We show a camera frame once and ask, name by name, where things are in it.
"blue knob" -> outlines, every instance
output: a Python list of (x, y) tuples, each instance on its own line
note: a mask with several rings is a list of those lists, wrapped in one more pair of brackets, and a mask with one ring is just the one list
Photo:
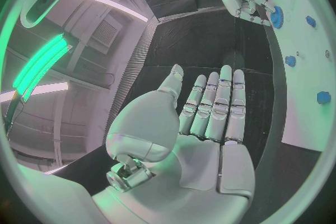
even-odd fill
[(284, 63), (287, 63), (290, 67), (294, 67), (296, 64), (296, 59), (294, 56), (286, 56)]
[(320, 105), (327, 104), (331, 100), (332, 100), (332, 96), (328, 92), (322, 91), (318, 93), (318, 103)]
[(309, 25), (311, 25), (312, 27), (316, 27), (316, 21), (312, 18), (312, 17), (310, 17), (310, 16), (307, 16), (306, 17), (306, 21), (307, 21), (307, 23), (309, 24)]

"air vent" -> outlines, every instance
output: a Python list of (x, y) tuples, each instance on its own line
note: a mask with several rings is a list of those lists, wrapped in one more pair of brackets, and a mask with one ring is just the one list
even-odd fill
[(92, 34), (92, 37), (109, 47), (113, 42), (118, 30), (110, 25), (107, 21), (102, 20), (98, 25), (97, 29)]

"green light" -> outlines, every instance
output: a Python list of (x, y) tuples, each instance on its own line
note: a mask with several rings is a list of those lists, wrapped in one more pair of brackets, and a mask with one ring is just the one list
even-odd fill
[(13, 88), (18, 87), (18, 85), (22, 82), (25, 78), (31, 67), (41, 58), (44, 56), (44, 53), (47, 52), (52, 46), (58, 43), (63, 38), (63, 34), (56, 36), (53, 40), (48, 42), (42, 49), (40, 49), (33, 58), (26, 64), (23, 70), (18, 74), (17, 78), (13, 83)]
[(39, 83), (39, 81), (44, 77), (44, 75), (47, 73), (48, 70), (51, 69), (51, 67), (57, 62), (65, 53), (69, 50), (69, 48), (66, 46), (63, 48), (59, 53), (57, 53), (44, 67), (40, 70), (40, 72), (35, 76), (33, 81), (30, 83), (29, 87), (27, 88), (23, 100), (26, 102), (28, 98), (30, 97), (32, 91), (36, 87), (36, 85)]
[(49, 61), (53, 59), (54, 56), (62, 51), (64, 48), (67, 48), (67, 42), (65, 41), (65, 39), (62, 39), (58, 43), (54, 44), (51, 48), (49, 48), (49, 50), (44, 50), (44, 54), (41, 55), (38, 60), (34, 61), (34, 65), (30, 67), (29, 71), (25, 74), (21, 83), (17, 86), (17, 91), (20, 95), (24, 94), (30, 83), (39, 74), (39, 72), (44, 69), (45, 65), (47, 65)]

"blue cap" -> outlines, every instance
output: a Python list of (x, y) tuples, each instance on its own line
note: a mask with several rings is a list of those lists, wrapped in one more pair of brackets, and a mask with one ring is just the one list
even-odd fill
[(296, 59), (294, 56), (286, 56), (284, 63), (287, 63), (290, 67), (294, 67), (296, 64)]
[(332, 100), (332, 96), (328, 92), (322, 91), (318, 93), (318, 103), (320, 105), (327, 104), (331, 100)]
[(310, 16), (307, 16), (306, 17), (306, 21), (307, 21), (307, 23), (309, 24), (309, 25), (311, 25), (312, 27), (316, 27), (316, 21), (312, 18), (312, 17), (310, 17)]

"green led light bar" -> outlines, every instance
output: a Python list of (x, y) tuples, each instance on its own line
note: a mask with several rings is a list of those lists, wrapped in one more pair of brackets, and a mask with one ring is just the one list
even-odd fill
[(55, 43), (49, 50), (45, 51), (43, 55), (39, 57), (38, 60), (34, 61), (34, 64), (30, 66), (28, 72), (26, 72), (20, 84), (17, 86), (16, 90), (20, 95), (23, 95), (35, 77), (39, 74), (39, 72), (49, 63), (51, 59), (54, 58), (60, 51), (64, 48), (67, 48), (67, 42), (65, 39)]
[(60, 52), (58, 52), (41, 70), (40, 72), (35, 76), (33, 81), (30, 83), (29, 87), (27, 88), (23, 100), (26, 102), (28, 98), (30, 97), (31, 93), (33, 92), (36, 85), (39, 83), (39, 81), (44, 77), (44, 75), (47, 73), (48, 70), (51, 69), (51, 67), (63, 56), (67, 51), (69, 51), (71, 46), (64, 47)]
[(54, 46), (56, 43), (60, 42), (63, 38), (63, 34), (60, 34), (56, 36), (54, 39), (52, 39), (50, 42), (47, 43), (42, 49), (40, 49), (33, 58), (26, 64), (26, 66), (23, 68), (23, 70), (18, 74), (17, 78), (15, 79), (13, 83), (13, 88), (17, 88), (19, 84), (22, 82), (22, 80), (26, 77), (29, 70), (33, 67), (33, 65), (44, 56), (44, 53), (46, 53), (52, 46)]

